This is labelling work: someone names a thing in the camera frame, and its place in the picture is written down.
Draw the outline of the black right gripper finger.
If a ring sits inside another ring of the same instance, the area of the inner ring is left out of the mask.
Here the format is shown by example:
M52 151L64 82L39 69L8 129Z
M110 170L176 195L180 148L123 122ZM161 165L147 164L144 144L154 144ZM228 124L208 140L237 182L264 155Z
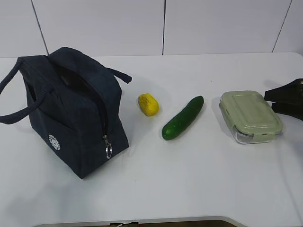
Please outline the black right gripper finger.
M275 113L288 115L299 120L303 120L303 106L287 103L272 103L271 105Z
M296 79L287 85L266 91L264 99L278 103L302 103L303 79Z

